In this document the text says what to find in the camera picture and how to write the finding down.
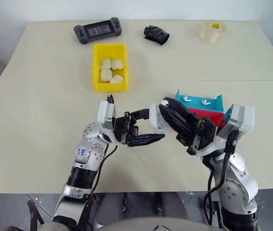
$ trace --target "clear tape roll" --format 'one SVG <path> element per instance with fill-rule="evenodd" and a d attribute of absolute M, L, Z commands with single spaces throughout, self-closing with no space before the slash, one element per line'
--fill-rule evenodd
<path fill-rule="evenodd" d="M 200 33 L 200 37 L 206 42 L 217 43 L 220 41 L 226 30 L 227 27 L 224 22 L 218 20 L 208 20 Z"/>

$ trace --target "white table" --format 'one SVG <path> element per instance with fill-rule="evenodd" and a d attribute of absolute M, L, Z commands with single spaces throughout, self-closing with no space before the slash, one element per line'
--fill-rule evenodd
<path fill-rule="evenodd" d="M 59 193 L 66 182 L 82 131 L 107 96 L 93 91 L 93 43 L 79 44 L 73 32 L 88 23 L 28 24 L 0 77 L 0 193 Z M 238 148 L 259 187 L 273 188 L 273 48 L 256 22 L 226 22 L 227 33 L 214 45 L 198 38 L 203 23 L 122 21 L 121 36 L 97 41 L 128 46 L 130 90 L 113 93 L 117 116 L 174 97 L 177 89 L 223 94 L 225 110 L 252 105 L 255 128 Z M 147 25 L 169 32 L 169 41 L 143 39 Z M 209 171 L 175 136 L 168 129 L 160 142 L 120 146 L 97 192 L 205 190 Z"/>

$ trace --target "yellow bin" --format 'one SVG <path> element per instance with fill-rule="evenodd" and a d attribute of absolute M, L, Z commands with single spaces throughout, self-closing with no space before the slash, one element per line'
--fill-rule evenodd
<path fill-rule="evenodd" d="M 112 70 L 113 76 L 120 75 L 124 78 L 121 83 L 104 83 L 100 80 L 100 62 L 109 58 L 122 59 L 124 68 Z M 120 91 L 129 90 L 128 50 L 125 43 L 97 43 L 93 45 L 93 87 L 95 91 Z"/>

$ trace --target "white wall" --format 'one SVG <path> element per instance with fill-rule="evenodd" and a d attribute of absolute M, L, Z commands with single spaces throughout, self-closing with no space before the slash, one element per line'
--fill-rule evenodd
<path fill-rule="evenodd" d="M 8 62 L 30 21 L 259 20 L 273 44 L 273 0 L 0 0 L 0 57 Z"/>

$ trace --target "cable connector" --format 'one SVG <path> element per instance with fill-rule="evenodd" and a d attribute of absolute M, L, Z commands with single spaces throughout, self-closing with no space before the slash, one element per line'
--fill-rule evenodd
<path fill-rule="evenodd" d="M 238 142 L 238 135 L 239 131 L 234 130 L 227 136 L 227 141 L 224 149 L 225 153 L 234 154 Z"/>

